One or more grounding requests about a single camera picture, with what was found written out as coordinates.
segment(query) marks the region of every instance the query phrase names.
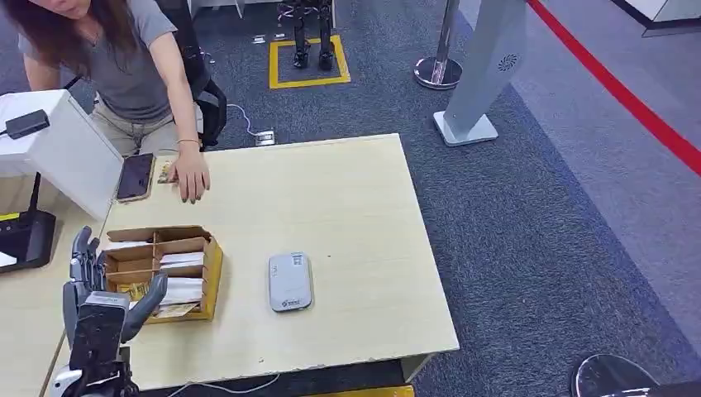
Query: robotic hand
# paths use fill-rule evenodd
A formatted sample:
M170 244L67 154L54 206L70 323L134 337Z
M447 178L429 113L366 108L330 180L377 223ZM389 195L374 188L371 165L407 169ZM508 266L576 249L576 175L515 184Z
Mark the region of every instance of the robotic hand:
M130 341L165 296L166 274L151 280L148 293L129 309L129 296L106 292L104 252L84 227L73 242L70 281L63 288L63 312L70 361L50 385L51 397L131 397L139 388L131 381Z

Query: gray t-shirt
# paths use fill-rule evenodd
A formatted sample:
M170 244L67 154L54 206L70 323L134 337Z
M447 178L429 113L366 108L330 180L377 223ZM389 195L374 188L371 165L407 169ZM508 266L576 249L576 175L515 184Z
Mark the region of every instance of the gray t-shirt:
M154 0L127 0L134 18L136 52L128 59L116 50L108 50L104 35L93 47L89 43L90 79L105 106L119 117L133 122L153 122L170 114L168 94L155 68L149 45L165 33L177 31L163 15ZM36 57L36 50L24 36L19 36L19 49Z

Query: smartphone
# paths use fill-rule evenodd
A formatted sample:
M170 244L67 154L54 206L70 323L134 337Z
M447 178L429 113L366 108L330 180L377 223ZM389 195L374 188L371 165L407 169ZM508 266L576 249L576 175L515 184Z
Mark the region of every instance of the smartphone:
M124 160L122 177L119 179L117 201L133 201L149 197L153 179L155 157L148 153L133 155Z

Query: bracelet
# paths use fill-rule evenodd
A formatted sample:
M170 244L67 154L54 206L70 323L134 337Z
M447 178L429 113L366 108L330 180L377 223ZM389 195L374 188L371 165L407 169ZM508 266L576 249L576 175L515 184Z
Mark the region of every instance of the bracelet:
M199 145L199 140L197 140L197 139L190 139L190 138L178 139L178 145L180 144L180 142L195 142Z

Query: gray carpet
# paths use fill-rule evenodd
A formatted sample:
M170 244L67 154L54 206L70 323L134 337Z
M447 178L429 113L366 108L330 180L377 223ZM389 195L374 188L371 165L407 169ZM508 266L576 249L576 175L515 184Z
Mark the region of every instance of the gray carpet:
M254 131L273 128L283 143L400 134L462 347L424 369L418 396L564 395L571 369L597 352L628 356L664 382L701 377L701 359L513 88L489 112L498 140L443 145L430 115L451 93L421 88L410 74L435 50L442 11L437 0L339 2L351 83L274 91L267 46L251 44L266 32L271 7L247 7L243 22L235 10L205 10L196 27L217 61L217 82ZM469 32L460 20L456 54ZM230 112L218 149L251 146ZM283 375L250 395L401 381L396 362L374 363ZM194 387L182 395L224 394Z

